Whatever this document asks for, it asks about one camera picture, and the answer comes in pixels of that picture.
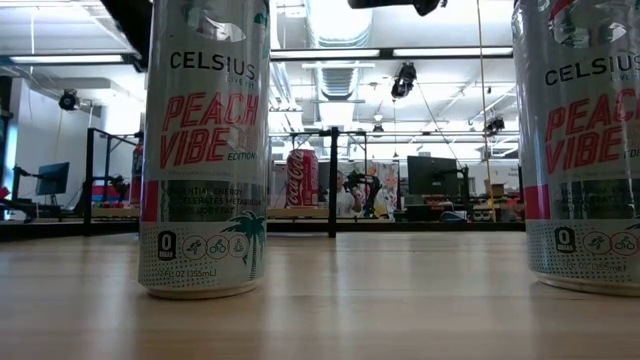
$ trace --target red can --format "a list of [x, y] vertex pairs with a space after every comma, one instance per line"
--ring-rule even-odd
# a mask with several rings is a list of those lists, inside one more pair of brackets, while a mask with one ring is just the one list
[[131, 168], [131, 189], [129, 191], [129, 205], [133, 207], [140, 206], [140, 198], [142, 195], [142, 160], [144, 153], [144, 141], [142, 137], [138, 141], [138, 145], [133, 149], [133, 166]]
[[318, 157], [313, 150], [292, 150], [287, 158], [287, 205], [318, 206]]

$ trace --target wooden table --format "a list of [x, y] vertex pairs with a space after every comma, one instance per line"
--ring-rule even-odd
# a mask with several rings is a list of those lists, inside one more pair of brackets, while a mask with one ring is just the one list
[[149, 298], [134, 235], [0, 244], [0, 359], [634, 359], [640, 300], [535, 282], [522, 233], [275, 239], [268, 277]]

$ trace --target coca-cola can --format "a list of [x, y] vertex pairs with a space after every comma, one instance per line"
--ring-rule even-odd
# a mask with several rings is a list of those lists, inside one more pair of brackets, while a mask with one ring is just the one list
[[313, 150], [292, 150], [287, 157], [287, 206], [318, 206], [318, 157]]
[[513, 15], [529, 267], [640, 295], [640, 7], [520, 0]]

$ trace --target palm tree graphic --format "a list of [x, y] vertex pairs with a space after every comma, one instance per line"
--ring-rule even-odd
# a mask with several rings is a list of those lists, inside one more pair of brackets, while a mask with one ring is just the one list
[[[222, 232], [243, 233], [249, 240], [249, 247], [251, 247], [251, 273], [249, 275], [249, 280], [254, 280], [256, 278], [257, 270], [256, 261], [258, 245], [260, 245], [260, 260], [262, 260], [262, 255], [264, 254], [264, 244], [266, 242], [264, 223], [266, 219], [264, 216], [256, 216], [252, 211], [245, 210], [242, 212], [242, 215], [233, 217], [228, 221], [234, 222], [235, 224], [225, 228]], [[247, 251], [247, 253], [242, 257], [242, 261], [245, 265], [247, 265], [248, 255], [249, 252]]]
[[265, 11], [266, 13], [258, 13], [256, 14], [256, 16], [253, 18], [253, 22], [256, 24], [262, 24], [265, 28], [268, 28], [269, 26], [269, 13], [270, 13], [270, 9], [269, 9], [269, 1], [268, 0], [263, 0], [264, 6], [265, 6]]

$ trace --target fluorescent light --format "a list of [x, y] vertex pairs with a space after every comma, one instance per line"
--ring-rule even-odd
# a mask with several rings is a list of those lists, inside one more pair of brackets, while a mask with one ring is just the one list
[[378, 49], [331, 49], [331, 50], [273, 50], [271, 60], [290, 59], [332, 59], [332, 58], [375, 58], [380, 56]]
[[121, 64], [120, 55], [29, 55], [9, 57], [15, 64]]
[[0, 1], [0, 7], [44, 7], [44, 6], [71, 6], [67, 1]]
[[[512, 47], [485, 47], [484, 56], [511, 55]], [[479, 47], [444, 47], [444, 48], [416, 48], [393, 50], [394, 57], [443, 57], [443, 56], [480, 56]]]
[[302, 68], [305, 70], [315, 69], [373, 69], [376, 67], [374, 63], [315, 63], [315, 64], [302, 64]]

